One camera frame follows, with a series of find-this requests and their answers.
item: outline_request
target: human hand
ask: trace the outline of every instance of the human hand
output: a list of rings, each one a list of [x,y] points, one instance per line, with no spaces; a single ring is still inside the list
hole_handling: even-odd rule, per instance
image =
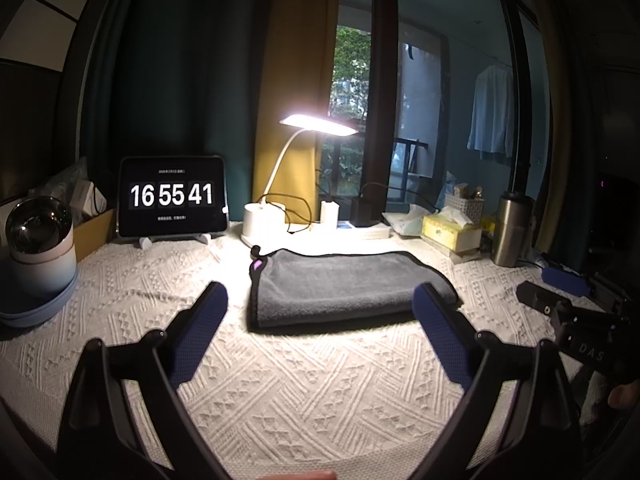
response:
[[[632,408],[640,400],[640,381],[631,384],[619,384],[612,389],[607,402],[614,410]]]
[[[333,471],[308,471],[291,475],[265,476],[258,480],[338,480]]]

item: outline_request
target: desk lamp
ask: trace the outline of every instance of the desk lamp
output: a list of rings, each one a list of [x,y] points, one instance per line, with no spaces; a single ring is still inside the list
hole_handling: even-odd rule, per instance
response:
[[[294,114],[280,121],[280,124],[297,128],[289,140],[284,143],[280,155],[271,171],[271,175],[264,187],[264,192],[259,203],[246,204],[244,206],[244,219],[242,222],[242,241],[249,247],[255,245],[265,236],[273,237],[283,234],[285,229],[284,205],[267,203],[267,193],[271,189],[273,179],[278,172],[282,158],[293,140],[302,132],[319,132],[339,137],[346,137],[357,133],[357,130],[340,124],[330,118],[313,117],[303,114]]]

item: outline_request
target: yellow curtain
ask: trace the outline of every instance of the yellow curtain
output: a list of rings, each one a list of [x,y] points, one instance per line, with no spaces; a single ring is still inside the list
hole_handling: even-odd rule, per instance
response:
[[[253,198],[263,192],[278,154],[295,131],[281,119],[326,115],[334,66],[338,0],[273,0],[267,33],[255,137]],[[303,132],[287,150],[271,191],[302,197],[316,213],[316,134]],[[300,200],[273,196],[304,218]],[[292,221],[302,223],[295,217]]]
[[[571,87],[566,48],[552,0],[531,0],[545,47],[553,114],[549,193],[540,222],[536,248],[548,251],[562,212],[571,155]]]

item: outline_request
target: stainless steel bottle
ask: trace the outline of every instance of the stainless steel bottle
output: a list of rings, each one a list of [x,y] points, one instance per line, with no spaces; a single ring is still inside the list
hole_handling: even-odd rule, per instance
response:
[[[500,197],[495,221],[491,259],[501,267],[514,267],[527,238],[533,200],[523,193],[505,192]]]

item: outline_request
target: hanging shirt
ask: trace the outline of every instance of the hanging shirt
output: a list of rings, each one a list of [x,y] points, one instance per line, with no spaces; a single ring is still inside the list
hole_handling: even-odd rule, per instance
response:
[[[492,65],[478,75],[468,150],[505,162],[513,149],[513,77]]]

